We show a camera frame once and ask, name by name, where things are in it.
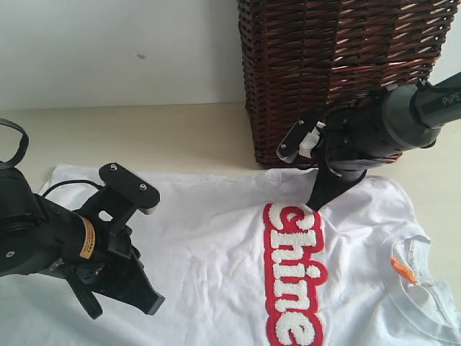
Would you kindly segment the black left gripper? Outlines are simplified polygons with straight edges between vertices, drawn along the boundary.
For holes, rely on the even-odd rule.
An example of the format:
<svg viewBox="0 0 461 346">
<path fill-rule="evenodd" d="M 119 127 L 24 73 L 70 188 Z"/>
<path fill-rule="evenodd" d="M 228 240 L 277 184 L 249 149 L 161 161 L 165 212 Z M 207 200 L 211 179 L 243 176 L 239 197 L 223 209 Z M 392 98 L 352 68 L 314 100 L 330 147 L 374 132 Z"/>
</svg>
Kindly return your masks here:
<svg viewBox="0 0 461 346">
<path fill-rule="evenodd" d="M 131 242 L 132 229 L 127 222 L 136 209 L 130 203 L 119 203 L 116 208 L 84 203 L 72 212 L 83 227 L 81 242 L 67 233 L 61 256 L 46 269 L 47 275 L 70 285 L 92 319 L 103 314 L 97 293 L 150 316 L 165 301 L 151 285 L 140 252 Z"/>
</svg>

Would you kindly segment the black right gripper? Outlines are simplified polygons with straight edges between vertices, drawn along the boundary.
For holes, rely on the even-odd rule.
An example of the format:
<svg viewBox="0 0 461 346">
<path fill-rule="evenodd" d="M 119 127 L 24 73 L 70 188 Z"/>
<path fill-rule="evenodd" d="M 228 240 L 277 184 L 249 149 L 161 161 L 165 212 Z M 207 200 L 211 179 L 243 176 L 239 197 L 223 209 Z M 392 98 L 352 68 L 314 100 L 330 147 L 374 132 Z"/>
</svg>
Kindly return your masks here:
<svg viewBox="0 0 461 346">
<path fill-rule="evenodd" d="M 319 211 L 360 183 L 368 169 L 396 162 L 396 149 L 385 132 L 380 107 L 342 108 L 326 118 L 313 150 L 318 171 L 306 205 Z"/>
</svg>

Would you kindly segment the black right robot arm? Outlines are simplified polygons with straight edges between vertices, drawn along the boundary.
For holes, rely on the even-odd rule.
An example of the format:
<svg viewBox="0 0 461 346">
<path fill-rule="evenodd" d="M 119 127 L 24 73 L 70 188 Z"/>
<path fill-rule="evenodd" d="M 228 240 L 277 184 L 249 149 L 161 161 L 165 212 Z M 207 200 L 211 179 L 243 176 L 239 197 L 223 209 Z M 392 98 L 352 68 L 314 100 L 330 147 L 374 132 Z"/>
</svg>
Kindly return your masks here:
<svg viewBox="0 0 461 346">
<path fill-rule="evenodd" d="M 307 205 L 320 210 L 360 183 L 369 169 L 403 152 L 430 148 L 460 119 L 460 75 L 386 89 L 367 104 L 330 114 L 314 149 L 318 173 Z"/>
</svg>

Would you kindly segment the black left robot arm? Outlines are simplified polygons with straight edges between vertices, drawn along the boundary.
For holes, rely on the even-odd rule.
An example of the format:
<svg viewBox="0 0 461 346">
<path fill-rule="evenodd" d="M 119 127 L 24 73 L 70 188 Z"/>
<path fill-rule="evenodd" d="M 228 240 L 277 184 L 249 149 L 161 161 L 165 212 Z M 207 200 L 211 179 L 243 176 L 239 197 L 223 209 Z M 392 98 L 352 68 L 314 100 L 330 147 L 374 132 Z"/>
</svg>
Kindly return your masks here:
<svg viewBox="0 0 461 346">
<path fill-rule="evenodd" d="M 18 169 L 1 173 L 1 276 L 64 279 L 93 319 L 102 315 L 96 294 L 154 315 L 165 298 L 149 282 L 127 223 L 137 210 L 152 213 L 160 193 L 116 163 L 99 176 L 104 184 L 69 210 L 33 193 Z"/>
</svg>

